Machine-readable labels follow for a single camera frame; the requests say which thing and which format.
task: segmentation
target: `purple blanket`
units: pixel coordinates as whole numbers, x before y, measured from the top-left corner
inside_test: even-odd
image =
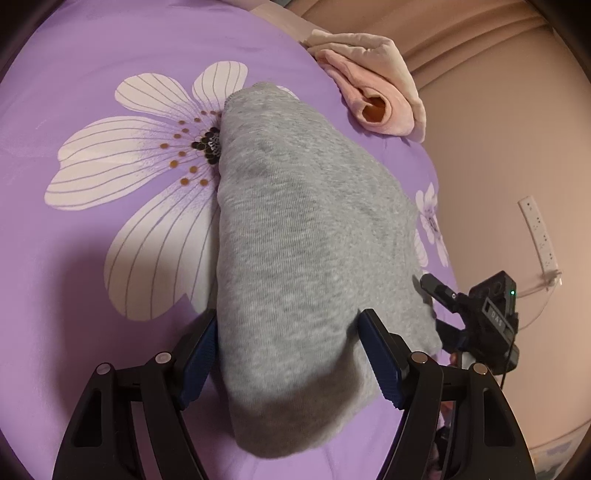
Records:
[[[359,129],[290,37],[208,0],[66,2],[0,84],[0,430],[36,480],[51,478],[96,365],[143,364],[215,300],[218,114],[231,91],[262,80],[399,179],[417,204],[421,265],[454,287],[427,154]],[[184,417],[212,480],[370,480],[400,413],[380,398],[323,447],[279,460],[236,446],[210,381]]]

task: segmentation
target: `screw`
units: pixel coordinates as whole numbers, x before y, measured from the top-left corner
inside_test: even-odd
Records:
[[[427,354],[423,353],[423,352],[413,352],[413,354],[410,356],[410,358],[412,358],[413,361],[418,364],[426,364],[427,360],[429,360],[429,357],[427,356]]]
[[[158,355],[156,355],[156,363],[157,364],[167,364],[168,362],[170,362],[170,359],[173,356],[170,355],[170,353],[168,352],[161,352]]]
[[[99,375],[107,374],[110,370],[111,366],[109,364],[100,364],[98,367],[96,367],[96,373]]]
[[[486,375],[488,368],[484,364],[474,364],[474,371],[480,375]]]

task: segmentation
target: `flower center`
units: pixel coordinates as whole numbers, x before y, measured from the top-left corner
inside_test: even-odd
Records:
[[[220,161],[220,155],[222,153],[219,128],[211,127],[201,139],[191,143],[191,147],[204,151],[207,163],[210,165],[217,164]]]
[[[429,215],[427,217],[427,221],[429,222],[429,226],[431,227],[431,230],[433,230],[433,233],[435,233],[436,235],[439,235],[439,228],[437,226],[437,222],[435,221],[435,218],[433,218],[431,215]]]

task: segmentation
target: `flower petal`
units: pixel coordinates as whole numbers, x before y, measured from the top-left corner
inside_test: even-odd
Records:
[[[433,182],[429,184],[429,188],[425,192],[425,208],[426,209],[435,209],[437,206],[437,195],[435,194],[435,187],[433,186]]]
[[[199,109],[176,80],[159,73],[142,73],[125,79],[115,99],[134,112],[151,113],[171,120],[193,121]]]
[[[296,100],[299,100],[299,98],[297,97],[297,95],[296,95],[294,92],[292,92],[291,90],[289,90],[289,88],[287,88],[287,87],[282,87],[282,86],[280,86],[280,85],[277,85],[277,88],[279,88],[279,90],[283,90],[284,92],[287,92],[287,93],[289,93],[289,94],[290,94],[290,95],[291,95],[293,98],[295,98]]]
[[[414,201],[417,204],[418,211],[421,213],[425,213],[425,202],[424,202],[424,194],[422,190],[419,190],[415,196]]]
[[[211,110],[222,110],[228,98],[244,86],[248,68],[238,61],[210,65],[193,83],[193,96]]]
[[[424,215],[421,215],[421,224],[423,225],[425,233],[427,234],[427,240],[429,240],[430,244],[434,244],[435,243],[435,235],[433,234],[433,229],[431,228],[431,225],[429,224],[429,220],[427,220],[427,217],[425,217]]]
[[[57,153],[60,169],[45,202],[61,210],[83,210],[140,188],[168,169],[173,155],[160,145],[173,127],[140,116],[114,116],[77,131]]]
[[[429,257],[427,256],[427,251],[425,250],[425,245],[421,240],[421,236],[416,229],[414,231],[414,249],[417,253],[418,264],[422,268],[425,268],[427,265],[429,265]]]
[[[158,317],[187,294],[207,307],[217,261],[215,182],[175,182],[119,231],[105,261],[105,286],[115,308],[131,320]]]
[[[447,248],[445,247],[445,244],[443,243],[443,239],[438,238],[436,244],[437,244],[437,255],[439,255],[439,260],[441,260],[441,264],[444,267],[448,267],[449,261],[447,259]]]

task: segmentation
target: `black camera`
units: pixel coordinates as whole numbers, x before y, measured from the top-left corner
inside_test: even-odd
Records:
[[[506,272],[500,271],[472,287],[468,295],[455,293],[431,274],[423,275],[420,283],[447,310],[460,314],[464,322],[465,328],[460,330],[437,320],[437,333],[446,352],[468,352],[494,375],[517,367],[517,285]]]

